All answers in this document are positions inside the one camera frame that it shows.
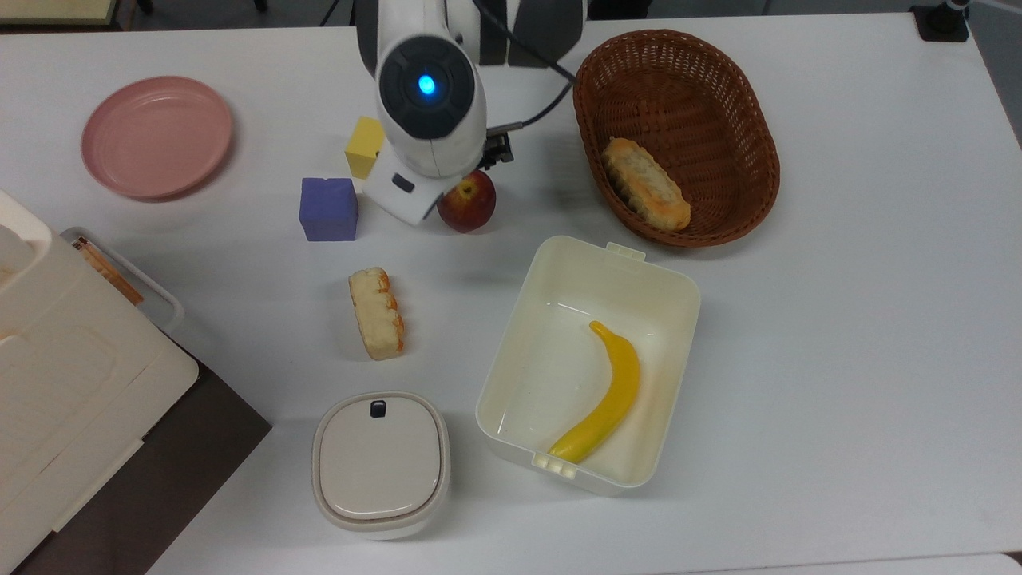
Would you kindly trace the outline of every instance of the black cable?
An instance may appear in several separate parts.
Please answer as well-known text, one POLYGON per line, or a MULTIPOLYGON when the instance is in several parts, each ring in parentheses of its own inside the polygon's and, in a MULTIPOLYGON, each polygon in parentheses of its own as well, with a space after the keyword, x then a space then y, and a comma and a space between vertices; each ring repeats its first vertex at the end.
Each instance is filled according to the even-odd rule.
POLYGON ((540 113, 537 113, 536 115, 533 115, 533 116, 529 117, 528 119, 525 119, 524 122, 522 122, 521 123, 521 127, 524 128, 525 126, 530 126, 532 124, 536 124, 537 122, 540 121, 541 117, 543 117, 544 115, 550 113, 550 110, 552 110, 555 107, 557 107, 557 104, 561 103, 561 100, 563 100, 564 96, 566 96, 567 93, 570 92, 570 91, 571 91, 571 84, 565 84, 564 85, 564 89, 561 90, 560 94, 557 94, 557 97, 554 98, 554 101, 552 101, 549 104, 547 104, 547 107, 541 109, 540 113))
POLYGON ((557 104, 561 103, 561 100, 564 99, 564 96, 566 96, 567 93, 569 91, 571 91, 571 87, 578 83, 578 79, 575 78, 574 74, 571 74, 570 71, 568 71, 568 70, 564 69, 563 67, 561 67, 561 65, 558 64, 556 61, 554 61, 554 60, 552 60, 552 59, 544 56, 536 48, 533 48, 533 47, 525 44, 524 42, 522 42, 517 36, 514 35, 513 32, 511 32, 508 29, 508 27, 503 21, 501 21, 501 19, 499 17, 497 17, 496 14, 494 14, 492 11, 490 11, 490 8, 487 8, 485 5, 482 4, 482 0, 472 0, 472 3, 475 4, 476 8, 478 8, 479 13, 484 18, 486 18, 487 20, 490 20, 490 23, 492 23, 495 27, 497 27, 497 30, 499 30, 500 33, 503 34, 504 37, 507 38, 512 44, 515 44, 519 48, 521 48, 522 50, 525 50, 525 52, 527 52, 533 58, 542 61, 544 64, 547 65, 547 67, 550 67, 551 69, 553 69, 557 74, 560 74, 561 76, 564 77, 565 80, 568 81, 568 83, 565 84, 564 88, 561 90, 561 93, 557 94, 557 97, 554 98, 554 101, 552 101, 549 104, 547 104, 547 107, 541 109, 540 112, 537 113, 536 115, 529 117, 528 119, 524 119, 522 122, 514 122, 512 124, 505 124, 503 126, 497 126, 497 127, 494 127, 494 128, 490 128, 489 130, 486 130, 486 133, 487 134, 492 134, 492 133, 506 133, 506 132, 509 132, 511 130, 520 130, 520 129, 524 128, 525 126, 530 126, 532 124, 536 124, 544 115, 550 113, 550 111, 552 109, 554 109, 555 107, 557 107, 557 104))
POLYGON ((330 14, 332 14, 333 9, 337 7, 337 2, 340 2, 340 0, 333 0, 333 4, 330 4, 330 9, 326 11, 326 15, 323 16, 323 21, 320 22, 320 26, 326 26, 326 20, 330 19, 330 14))
POLYGON ((513 32, 508 30, 507 25, 501 21, 501 18, 497 17, 496 14, 490 11, 490 8, 487 8, 485 5, 482 4, 482 0, 472 0, 472 3, 475 4, 476 8, 478 8, 479 13, 482 14, 482 16, 485 17, 487 20, 490 20, 490 23, 496 26, 497 30, 499 30, 501 34, 503 34, 508 40, 510 40, 512 44, 518 46, 522 50, 525 50, 526 52, 528 52, 530 56, 546 64, 547 67, 563 76, 564 79, 570 82, 572 86, 578 83, 578 79, 575 78, 573 74, 561 67, 560 64, 558 64, 556 61, 541 54, 539 51, 537 51, 536 48, 525 44, 520 39, 518 39, 518 37, 515 36, 513 32))

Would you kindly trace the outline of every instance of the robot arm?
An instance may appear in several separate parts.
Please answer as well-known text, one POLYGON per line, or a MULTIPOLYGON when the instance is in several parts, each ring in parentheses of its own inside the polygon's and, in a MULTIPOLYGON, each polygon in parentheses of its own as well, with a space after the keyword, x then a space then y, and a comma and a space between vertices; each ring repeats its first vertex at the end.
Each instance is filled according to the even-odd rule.
MULTIPOLYGON (((507 18, 504 0, 477 1, 490 15, 507 18)), ((563 55, 582 34, 585 0, 510 2, 516 37, 560 38, 542 44, 548 57, 563 55), (550 6, 560 6, 561 16, 577 26, 543 18, 557 15, 550 6)), ((487 134, 475 63, 544 62, 525 51, 518 54, 516 45, 509 49, 506 34, 481 16, 473 0, 357 0, 356 14, 359 50, 376 79, 376 107, 386 135, 363 191, 415 225, 480 164, 484 149, 485 164, 511 157, 506 132, 513 127, 487 134)))

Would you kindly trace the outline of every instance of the bread roll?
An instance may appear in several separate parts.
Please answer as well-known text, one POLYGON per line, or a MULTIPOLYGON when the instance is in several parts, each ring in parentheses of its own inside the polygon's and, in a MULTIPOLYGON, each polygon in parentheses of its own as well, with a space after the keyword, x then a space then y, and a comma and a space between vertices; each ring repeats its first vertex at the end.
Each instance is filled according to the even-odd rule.
POLYGON ((357 271, 347 278, 359 323, 362 343, 369 357, 379 362, 401 355, 405 342, 405 322, 398 314, 398 301, 390 294, 390 278, 383 269, 357 271))
POLYGON ((664 231, 689 225, 692 206, 641 145, 626 138, 611 138, 603 150, 603 162, 629 205, 650 225, 664 231))

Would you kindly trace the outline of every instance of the white storage box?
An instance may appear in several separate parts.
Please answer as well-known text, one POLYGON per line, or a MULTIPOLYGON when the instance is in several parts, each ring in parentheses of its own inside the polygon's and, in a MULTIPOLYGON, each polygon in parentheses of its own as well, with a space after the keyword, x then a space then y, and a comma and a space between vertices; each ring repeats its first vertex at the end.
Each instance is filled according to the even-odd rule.
POLYGON ((450 483, 447 425, 414 393, 345 399, 316 430, 316 504, 330 523, 367 539, 418 533, 444 504, 450 483))
POLYGON ((638 487, 656 470, 699 314, 681 273, 567 236, 537 250, 475 418, 498 456, 600 495, 638 487), (598 321, 639 355, 639 395, 617 430, 580 464, 547 454, 600 402, 611 368, 598 321))
POLYGON ((198 366, 0 191, 0 572, 142 445, 198 366))

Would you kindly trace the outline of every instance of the banana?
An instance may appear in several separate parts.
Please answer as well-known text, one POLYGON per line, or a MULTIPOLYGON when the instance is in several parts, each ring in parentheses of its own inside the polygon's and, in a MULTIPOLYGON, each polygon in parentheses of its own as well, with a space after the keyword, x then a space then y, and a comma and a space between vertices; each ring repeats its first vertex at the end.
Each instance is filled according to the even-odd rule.
POLYGON ((599 322, 590 323, 589 328, 603 340, 613 376, 610 378, 607 394, 596 410, 558 439, 548 451, 551 456, 572 464, 588 458, 614 433, 639 394, 639 356, 636 348, 599 322))

